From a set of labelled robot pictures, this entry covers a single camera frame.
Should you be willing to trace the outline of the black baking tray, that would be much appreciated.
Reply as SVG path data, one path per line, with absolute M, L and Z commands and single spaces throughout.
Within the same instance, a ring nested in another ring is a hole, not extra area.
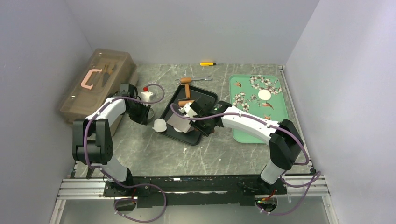
M 207 101 L 213 104 L 218 100 L 218 95 L 216 93 L 193 85 L 190 85 L 190 95 L 192 98 L 200 98 L 200 97 L 207 98 Z M 184 85 L 179 85 L 176 88 L 175 92 L 173 93 L 172 97 L 168 100 L 168 103 L 160 118 L 164 119 L 165 121 L 168 121 L 168 119 L 173 114 L 173 112 L 170 109 L 170 105 L 172 103 L 177 104 L 180 99 L 184 99 L 184 98 L 185 98 L 185 87 Z M 174 127 L 170 126 L 169 124 L 167 124 L 167 130 L 165 132 L 162 132 L 161 134 L 191 146 L 197 145 L 202 137 L 202 133 L 199 131 L 192 130 L 189 133 L 181 133 L 176 131 Z

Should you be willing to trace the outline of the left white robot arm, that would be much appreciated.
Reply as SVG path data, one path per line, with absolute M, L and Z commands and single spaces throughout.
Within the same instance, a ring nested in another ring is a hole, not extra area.
M 91 170 L 102 171 L 122 196 L 133 192 L 134 182 L 131 171 L 113 155 L 111 126 L 124 114 L 132 121 L 146 125 L 150 111 L 148 103 L 153 95 L 147 87 L 138 93 L 132 84 L 122 84 L 120 90 L 107 98 L 93 114 L 73 122 L 73 159 Z

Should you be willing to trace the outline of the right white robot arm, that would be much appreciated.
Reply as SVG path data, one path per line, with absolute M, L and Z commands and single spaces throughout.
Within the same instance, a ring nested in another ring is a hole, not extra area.
M 181 113 L 191 118 L 190 125 L 203 135 L 213 133 L 215 127 L 228 127 L 260 139 L 269 146 L 270 160 L 260 173 L 257 187 L 264 194 L 270 193 L 276 181 L 295 164 L 303 152 L 304 143 L 293 122 L 288 119 L 273 121 L 244 112 L 225 101 L 216 104 L 202 99 L 187 103 Z

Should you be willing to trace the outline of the metal spatula orange handle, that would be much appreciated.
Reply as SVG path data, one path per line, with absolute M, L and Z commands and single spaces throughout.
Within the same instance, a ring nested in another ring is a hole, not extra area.
M 208 136 L 215 132 L 215 126 L 213 120 L 195 118 L 194 120 L 183 119 L 173 114 L 166 123 L 172 127 L 176 127 L 179 130 L 184 130 L 186 133 L 192 131 L 199 131 L 203 135 Z

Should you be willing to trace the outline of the cut round dough wrapper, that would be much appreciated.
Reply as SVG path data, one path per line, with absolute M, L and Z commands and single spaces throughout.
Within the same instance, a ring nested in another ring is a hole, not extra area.
M 164 119 L 156 119 L 152 129 L 157 133 L 162 133 L 167 130 L 167 123 Z

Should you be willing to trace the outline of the metal ring cutter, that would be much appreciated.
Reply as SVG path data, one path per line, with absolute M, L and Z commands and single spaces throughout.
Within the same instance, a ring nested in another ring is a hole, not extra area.
M 154 119 L 155 112 L 153 108 L 150 108 L 148 111 L 147 122 L 150 123 Z

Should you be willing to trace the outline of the wooden double-ended dough roller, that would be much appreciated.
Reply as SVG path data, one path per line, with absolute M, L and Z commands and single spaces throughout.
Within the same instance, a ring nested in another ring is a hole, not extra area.
M 192 103 L 195 100 L 195 98 L 191 97 L 191 92 L 190 92 L 190 83 L 191 82 L 192 82 L 192 78 L 190 78 L 190 77 L 180 79 L 180 84 L 184 85 L 185 98 L 178 100 L 179 107 L 183 107 L 187 103 Z

